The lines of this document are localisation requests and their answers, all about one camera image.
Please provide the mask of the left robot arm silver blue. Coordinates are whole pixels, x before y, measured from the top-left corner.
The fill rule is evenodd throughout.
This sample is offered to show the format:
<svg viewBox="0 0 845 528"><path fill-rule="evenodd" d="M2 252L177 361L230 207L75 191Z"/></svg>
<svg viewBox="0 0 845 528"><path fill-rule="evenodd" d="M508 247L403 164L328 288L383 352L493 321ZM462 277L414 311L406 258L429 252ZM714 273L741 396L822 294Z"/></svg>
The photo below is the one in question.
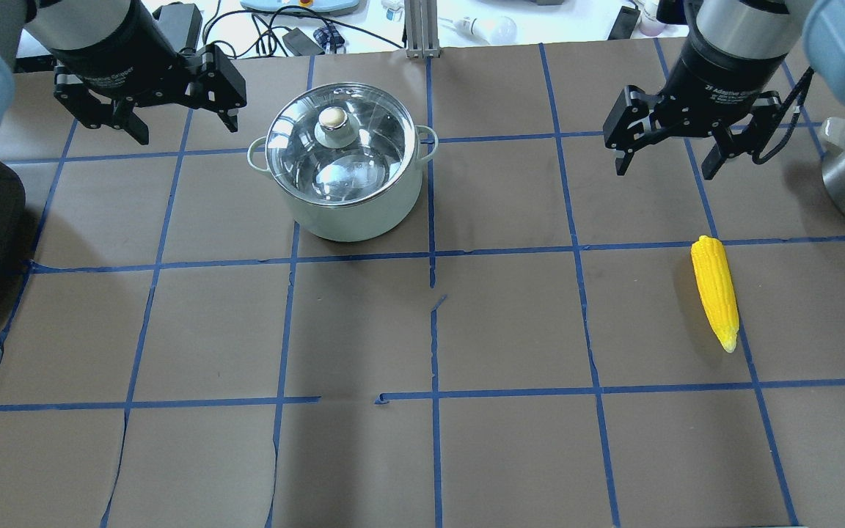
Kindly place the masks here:
<svg viewBox="0 0 845 528"><path fill-rule="evenodd" d="M177 104L238 130L244 77L224 51L201 43L195 4L151 11L141 1L0 1L0 127L24 32L56 60L54 97L88 129L122 130L147 144L150 131L135 110Z"/></svg>

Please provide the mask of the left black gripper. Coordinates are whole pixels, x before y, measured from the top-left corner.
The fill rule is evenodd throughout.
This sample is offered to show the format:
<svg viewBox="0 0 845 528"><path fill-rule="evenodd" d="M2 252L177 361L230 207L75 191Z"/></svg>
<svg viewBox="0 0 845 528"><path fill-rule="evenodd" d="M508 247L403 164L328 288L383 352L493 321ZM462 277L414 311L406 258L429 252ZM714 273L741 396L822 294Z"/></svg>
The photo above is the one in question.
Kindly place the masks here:
<svg viewBox="0 0 845 528"><path fill-rule="evenodd" d="M184 92L187 107L217 114L237 133L246 82L217 45L195 53L201 23L198 7L182 2L155 11L141 2L50 2L49 51L63 64L54 68L54 97L85 128L125 131L142 146L150 129L135 100Z"/></svg>

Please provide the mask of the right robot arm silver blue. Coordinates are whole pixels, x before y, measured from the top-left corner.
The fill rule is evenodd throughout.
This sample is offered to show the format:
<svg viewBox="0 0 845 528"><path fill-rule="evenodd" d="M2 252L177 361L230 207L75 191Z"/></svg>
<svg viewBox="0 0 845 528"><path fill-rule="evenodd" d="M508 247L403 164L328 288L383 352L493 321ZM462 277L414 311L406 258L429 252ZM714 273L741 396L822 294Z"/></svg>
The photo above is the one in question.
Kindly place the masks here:
<svg viewBox="0 0 845 528"><path fill-rule="evenodd" d="M634 154L667 138L705 138L711 180L728 160L770 161L785 116L799 119L814 75L845 106L845 1L660 1L655 17L689 30L654 95L626 86L604 121L604 146L623 176Z"/></svg>

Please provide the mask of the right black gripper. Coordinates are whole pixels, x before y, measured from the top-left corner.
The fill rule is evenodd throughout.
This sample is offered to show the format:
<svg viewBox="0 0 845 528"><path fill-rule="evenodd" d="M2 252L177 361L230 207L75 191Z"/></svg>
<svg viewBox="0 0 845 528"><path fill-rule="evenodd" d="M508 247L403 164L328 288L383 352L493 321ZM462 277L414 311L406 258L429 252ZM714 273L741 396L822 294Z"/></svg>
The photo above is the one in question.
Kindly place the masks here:
<svg viewBox="0 0 845 528"><path fill-rule="evenodd" d="M624 176L634 154L668 137L705 137L715 145L702 161L702 178L713 180L725 163L742 154L764 165L781 153L791 128L772 148L775 131L791 110L791 97L764 88L784 55L744 58L709 43L700 30L690 31L677 63L658 95L625 86L603 124L604 144L615 154L615 172ZM740 131L731 125L750 116Z"/></svg>

